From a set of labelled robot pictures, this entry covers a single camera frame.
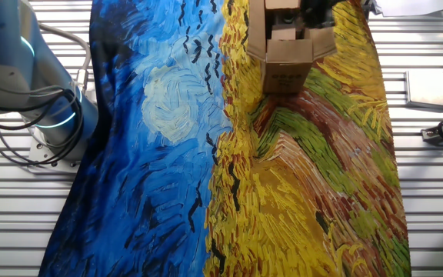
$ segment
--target fabric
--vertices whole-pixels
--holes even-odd
[[[298,95],[261,93],[248,0],[94,0],[100,118],[40,276],[404,276],[408,233],[360,1]]]

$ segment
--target white paper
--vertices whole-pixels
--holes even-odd
[[[375,0],[384,16],[427,15],[443,10],[443,0]]]

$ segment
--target metal grating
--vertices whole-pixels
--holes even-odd
[[[45,24],[88,41],[91,1],[32,2]],[[443,277],[443,149],[421,140],[420,130],[443,120],[443,113],[406,108],[405,71],[443,72],[443,12],[416,18],[370,15],[385,78],[398,171],[411,246],[413,276]],[[44,33],[44,38],[73,77],[85,58],[74,42]],[[88,84],[94,88],[93,75]],[[0,117],[19,125],[16,114]],[[7,132],[9,144],[27,155],[26,131]],[[0,155],[0,276],[36,276],[73,175],[34,175]]]

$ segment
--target blue painted sky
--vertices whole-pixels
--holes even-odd
[[[201,276],[222,0],[94,1],[98,129],[40,276]]]

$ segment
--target brown cardboard box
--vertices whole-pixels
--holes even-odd
[[[313,62],[336,52],[332,28],[305,29],[303,38],[296,25],[276,25],[266,32],[275,12],[298,11],[299,5],[300,0],[249,0],[247,53],[261,61],[264,93],[300,92]]]

